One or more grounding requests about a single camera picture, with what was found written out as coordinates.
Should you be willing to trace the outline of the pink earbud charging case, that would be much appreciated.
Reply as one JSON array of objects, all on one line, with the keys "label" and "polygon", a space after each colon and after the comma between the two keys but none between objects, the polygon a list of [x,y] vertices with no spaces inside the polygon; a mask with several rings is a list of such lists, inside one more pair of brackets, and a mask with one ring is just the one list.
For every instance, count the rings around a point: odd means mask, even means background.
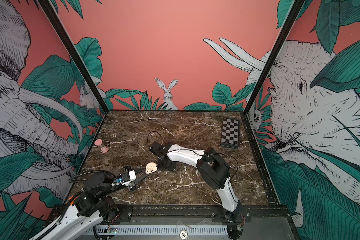
[{"label": "pink earbud charging case", "polygon": [[148,164],[146,165],[145,173],[146,173],[146,174],[151,174],[151,173],[156,172],[157,170],[158,170],[157,164],[151,162],[151,163],[148,163]]}]

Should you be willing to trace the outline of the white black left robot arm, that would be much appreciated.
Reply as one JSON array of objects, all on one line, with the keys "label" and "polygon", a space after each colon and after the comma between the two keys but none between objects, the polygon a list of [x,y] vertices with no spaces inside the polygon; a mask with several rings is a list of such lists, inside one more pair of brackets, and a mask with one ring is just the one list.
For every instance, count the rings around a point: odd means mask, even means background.
[{"label": "white black left robot arm", "polygon": [[87,171],[70,179],[71,183],[84,183],[84,188],[69,198],[60,216],[32,240],[75,240],[88,229],[102,223],[113,223],[121,212],[110,193],[123,188],[133,189],[138,183],[156,172],[155,163],[140,169],[125,167],[126,172],[116,176],[104,171]]}]

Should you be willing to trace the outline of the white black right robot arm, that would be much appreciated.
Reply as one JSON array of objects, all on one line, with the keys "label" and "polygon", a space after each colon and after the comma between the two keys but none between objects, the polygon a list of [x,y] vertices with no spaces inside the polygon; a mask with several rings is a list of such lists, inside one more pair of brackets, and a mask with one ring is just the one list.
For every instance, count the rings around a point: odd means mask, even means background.
[{"label": "white black right robot arm", "polygon": [[237,220],[241,203],[231,184],[230,166],[215,149],[192,150],[174,143],[161,145],[154,141],[150,151],[158,158],[161,170],[174,170],[177,162],[196,167],[205,183],[217,191],[226,219],[231,223]]}]

